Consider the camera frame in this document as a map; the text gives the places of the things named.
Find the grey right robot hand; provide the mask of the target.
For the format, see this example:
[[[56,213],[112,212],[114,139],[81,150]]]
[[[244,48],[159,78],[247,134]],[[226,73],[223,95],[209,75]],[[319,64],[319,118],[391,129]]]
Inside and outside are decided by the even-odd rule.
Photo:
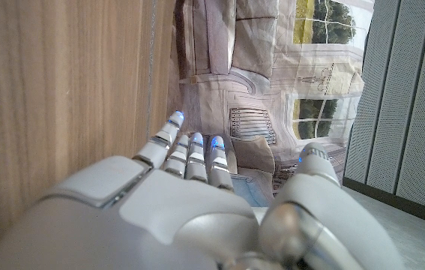
[[[182,112],[132,158],[50,189],[0,242],[0,269],[402,269],[385,228],[341,187],[327,152],[262,218],[238,196],[219,136],[180,136]]]

